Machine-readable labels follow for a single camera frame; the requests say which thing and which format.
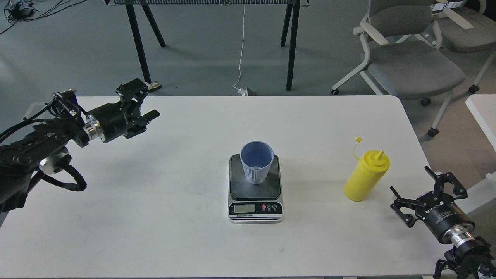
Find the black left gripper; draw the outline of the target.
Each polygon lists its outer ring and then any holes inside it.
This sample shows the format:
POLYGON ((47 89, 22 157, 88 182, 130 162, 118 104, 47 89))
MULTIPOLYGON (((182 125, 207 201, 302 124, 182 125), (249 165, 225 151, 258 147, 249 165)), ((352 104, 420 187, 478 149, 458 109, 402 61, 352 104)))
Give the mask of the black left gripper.
POLYGON ((146 131, 146 126, 160 116, 152 110, 140 116, 140 108, 149 93, 160 90, 162 85, 157 81, 143 82, 135 78, 116 88, 119 103, 107 103, 90 110, 86 116, 87 124, 96 128, 97 138, 103 143, 113 141, 119 136, 132 138, 146 131))

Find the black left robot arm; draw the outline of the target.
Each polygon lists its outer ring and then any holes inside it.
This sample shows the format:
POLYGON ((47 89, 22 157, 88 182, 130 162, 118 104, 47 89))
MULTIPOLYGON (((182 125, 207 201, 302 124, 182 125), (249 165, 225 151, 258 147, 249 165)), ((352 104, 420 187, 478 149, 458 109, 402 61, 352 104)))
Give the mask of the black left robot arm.
POLYGON ((119 136, 132 138, 145 132, 159 112, 152 110, 142 116, 140 107, 149 93, 161 87, 156 81, 134 79, 116 89, 118 102, 90 111, 78 104, 76 90, 57 92, 41 111, 1 133, 4 141, 33 125, 33 131, 22 140, 1 146, 1 212, 23 208, 27 194, 40 180, 69 191, 84 191, 87 183, 71 166, 66 145, 74 141, 83 148, 94 139, 108 143, 119 136))

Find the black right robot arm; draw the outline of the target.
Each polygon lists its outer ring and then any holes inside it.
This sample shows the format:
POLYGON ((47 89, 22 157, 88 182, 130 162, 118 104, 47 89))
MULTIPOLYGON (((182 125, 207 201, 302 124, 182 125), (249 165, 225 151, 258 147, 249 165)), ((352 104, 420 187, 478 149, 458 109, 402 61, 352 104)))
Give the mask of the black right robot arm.
POLYGON ((416 199, 402 198, 391 187, 395 200, 390 208, 402 219, 407 227, 417 220, 423 221, 441 244, 452 244, 444 253, 444 259, 436 262, 434 279, 441 277, 445 269, 456 273, 457 278, 495 278, 495 258, 491 255, 489 242, 475 237, 472 231, 475 223, 457 206, 455 200, 467 198, 468 193, 453 173, 436 174, 428 166, 427 173, 434 179, 434 189, 416 199))

